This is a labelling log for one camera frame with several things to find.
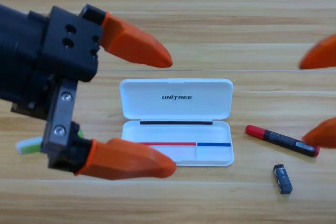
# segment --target case lid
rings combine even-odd
[[[120,95],[128,119],[222,120],[230,115],[233,84],[227,79],[126,79]]]

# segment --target wooden table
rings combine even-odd
[[[44,122],[0,102],[0,223],[335,223],[336,151],[309,158],[249,137],[247,124],[300,138],[336,115],[336,72],[299,71],[318,40],[336,32],[336,0],[1,0],[23,12],[53,5],[79,13],[90,3],[157,36],[170,69],[99,53],[99,71],[81,83],[74,120],[86,137],[121,136],[119,83],[126,78],[227,78],[235,85],[230,167],[181,167],[167,179],[108,181],[47,169],[43,154],[19,156],[17,141]],[[272,168],[293,184],[280,195]]]

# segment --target mounting hole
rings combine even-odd
[[[64,38],[64,39],[62,40],[62,43],[63,43],[63,45],[64,45],[65,48],[69,48],[69,47],[72,48],[74,42],[73,42],[71,39]]]
[[[92,55],[95,59],[98,58],[97,52],[98,52],[98,50],[96,50],[96,49],[91,49],[91,50],[90,50],[91,55]]]
[[[93,40],[94,43],[98,44],[99,37],[95,35],[95,36],[92,37],[92,40]]]
[[[65,29],[67,30],[68,33],[70,34],[75,34],[76,33],[76,28],[73,25],[66,25]]]

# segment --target red stripe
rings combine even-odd
[[[174,142],[142,142],[140,144],[144,145],[165,145],[165,146],[196,146],[196,143],[186,142],[186,143],[174,143]]]

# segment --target open case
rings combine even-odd
[[[150,145],[179,166],[228,166],[233,84],[227,79],[126,79],[122,138]]]

